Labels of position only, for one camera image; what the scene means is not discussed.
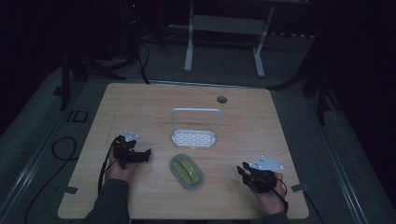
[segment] green sponge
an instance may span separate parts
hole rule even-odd
[[[204,174],[192,158],[184,153],[177,154],[171,160],[170,167],[186,189],[198,189],[204,183]]]

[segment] hand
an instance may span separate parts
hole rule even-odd
[[[283,175],[279,173],[275,173],[275,177],[283,180]],[[276,186],[274,190],[285,199],[286,190],[282,187],[282,182],[279,180],[276,181]],[[256,191],[252,190],[254,196],[256,196],[257,201],[259,202],[260,208],[264,212],[265,215],[272,215],[275,213],[280,213],[285,211],[285,205],[283,204],[282,200],[273,192],[265,192],[265,193],[257,193]]]
[[[137,167],[137,163],[128,163],[125,167],[125,170],[122,169],[120,164],[114,158],[113,150],[111,150],[110,154],[108,155],[108,159],[109,164],[105,173],[105,180],[120,179],[126,181],[129,184],[132,174],[134,173],[134,169]]]

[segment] wooden table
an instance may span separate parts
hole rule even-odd
[[[227,98],[226,104],[217,101]],[[176,147],[171,140],[172,110],[176,107],[217,108],[221,120],[213,147]],[[97,197],[102,162],[112,140],[128,129],[139,134],[135,149],[152,148],[149,162],[140,164],[130,186],[129,211],[143,219],[252,219],[262,216],[242,182],[236,165],[264,155],[281,163],[289,187],[289,218],[305,218],[308,209],[276,109],[267,90],[203,86],[110,84],[81,151],[58,214],[84,218]],[[178,153],[188,154],[201,168],[205,183],[185,189],[169,168]]]

